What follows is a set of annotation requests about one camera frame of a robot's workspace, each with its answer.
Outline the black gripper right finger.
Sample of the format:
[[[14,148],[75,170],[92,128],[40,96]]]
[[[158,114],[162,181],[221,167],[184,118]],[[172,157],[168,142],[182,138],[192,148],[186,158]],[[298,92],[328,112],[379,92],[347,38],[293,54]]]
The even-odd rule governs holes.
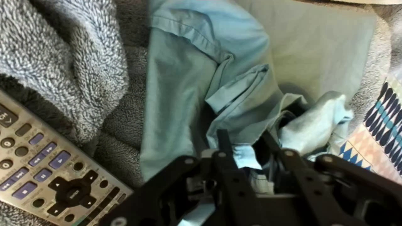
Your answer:
[[[263,135],[263,141],[266,145],[266,151],[268,151],[268,161],[265,163],[266,167],[274,167],[278,166],[279,168],[284,168],[284,161],[282,156],[282,150],[274,137],[269,133],[265,132]]]

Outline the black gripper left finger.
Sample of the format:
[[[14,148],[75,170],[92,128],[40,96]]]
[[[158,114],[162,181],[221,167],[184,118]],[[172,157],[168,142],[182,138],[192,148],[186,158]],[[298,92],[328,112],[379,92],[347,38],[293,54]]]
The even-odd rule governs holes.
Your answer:
[[[233,147],[226,130],[217,131],[219,151],[215,155],[215,167],[219,173],[230,172],[234,168]]]

